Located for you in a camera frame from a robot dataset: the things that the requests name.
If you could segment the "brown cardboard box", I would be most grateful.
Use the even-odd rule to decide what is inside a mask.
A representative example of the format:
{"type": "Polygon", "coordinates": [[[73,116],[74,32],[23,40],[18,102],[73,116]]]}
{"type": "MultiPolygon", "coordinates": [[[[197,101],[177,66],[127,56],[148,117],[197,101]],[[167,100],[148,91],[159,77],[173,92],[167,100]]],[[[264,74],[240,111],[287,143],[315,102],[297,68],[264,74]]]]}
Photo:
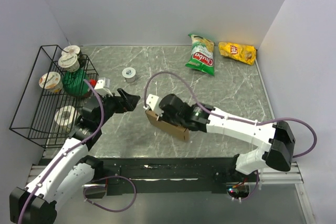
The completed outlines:
{"type": "Polygon", "coordinates": [[[182,126],[175,126],[165,121],[159,120],[158,115],[156,115],[151,110],[146,110],[145,114],[149,122],[161,131],[181,141],[187,142],[190,140],[190,132],[187,128],[184,128],[182,126]]]}

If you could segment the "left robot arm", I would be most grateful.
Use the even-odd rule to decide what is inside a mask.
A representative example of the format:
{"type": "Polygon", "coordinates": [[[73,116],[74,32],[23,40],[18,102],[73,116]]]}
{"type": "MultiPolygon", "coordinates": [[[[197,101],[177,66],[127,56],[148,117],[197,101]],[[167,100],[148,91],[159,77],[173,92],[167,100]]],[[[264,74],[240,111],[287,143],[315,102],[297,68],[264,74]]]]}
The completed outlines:
{"type": "Polygon", "coordinates": [[[88,152],[101,136],[101,128],[114,114],[133,111],[140,96],[119,88],[94,90],[63,146],[45,169],[24,188],[9,196],[12,223],[54,223],[69,197],[88,182],[104,181],[103,161],[88,152]]]}

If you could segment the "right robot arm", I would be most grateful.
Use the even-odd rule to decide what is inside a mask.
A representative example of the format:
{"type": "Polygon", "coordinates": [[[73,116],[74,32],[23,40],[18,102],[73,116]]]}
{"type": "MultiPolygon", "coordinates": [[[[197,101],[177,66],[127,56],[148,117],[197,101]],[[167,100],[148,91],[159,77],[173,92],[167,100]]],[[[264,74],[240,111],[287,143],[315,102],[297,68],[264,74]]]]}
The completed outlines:
{"type": "Polygon", "coordinates": [[[295,137],[285,121],[261,124],[208,104],[188,105],[174,94],[166,95],[158,107],[167,123],[191,131],[233,137],[255,146],[256,149],[234,157],[229,174],[235,181],[239,182],[255,170],[266,167],[281,172],[291,169],[295,137]]]}

